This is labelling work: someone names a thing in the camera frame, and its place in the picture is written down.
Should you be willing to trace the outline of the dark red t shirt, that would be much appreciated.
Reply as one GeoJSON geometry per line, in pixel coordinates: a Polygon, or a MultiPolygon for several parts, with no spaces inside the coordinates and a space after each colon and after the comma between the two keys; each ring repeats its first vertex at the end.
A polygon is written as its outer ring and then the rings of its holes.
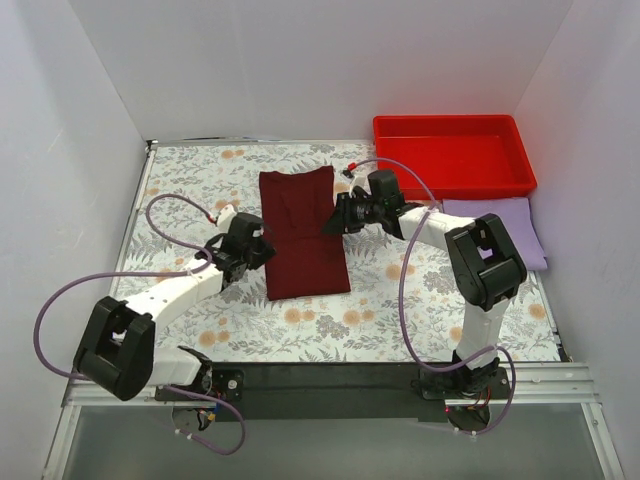
{"type": "Polygon", "coordinates": [[[275,256],[265,265],[271,301],[351,291],[342,237],[322,232],[334,212],[334,170],[259,174],[265,237],[275,256]]]}

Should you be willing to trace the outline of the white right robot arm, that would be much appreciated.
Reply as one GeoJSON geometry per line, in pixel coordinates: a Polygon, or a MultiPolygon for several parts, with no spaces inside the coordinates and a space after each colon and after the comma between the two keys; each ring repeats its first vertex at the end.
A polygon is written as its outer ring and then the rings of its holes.
{"type": "Polygon", "coordinates": [[[463,332],[444,366],[420,362],[416,386],[423,393],[456,393],[475,397],[489,390],[508,355],[499,344],[504,315],[526,280],[527,271],[502,220],[445,214],[434,207],[408,202],[393,171],[377,170],[354,177],[338,195],[326,234],[357,233],[378,224],[410,246],[422,243],[449,256],[455,285],[465,300],[463,332]]]}

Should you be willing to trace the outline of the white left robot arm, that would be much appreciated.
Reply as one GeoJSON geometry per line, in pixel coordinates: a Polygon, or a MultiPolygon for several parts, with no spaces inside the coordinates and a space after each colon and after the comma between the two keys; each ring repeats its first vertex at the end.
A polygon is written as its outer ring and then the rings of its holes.
{"type": "Polygon", "coordinates": [[[208,357],[188,347],[158,348],[156,335],[275,255],[260,217],[226,207],[217,226],[221,233],[176,277],[124,300],[107,296],[95,304],[73,359],[78,373],[123,401],[146,387],[177,387],[193,400],[215,392],[220,377],[208,357]]]}

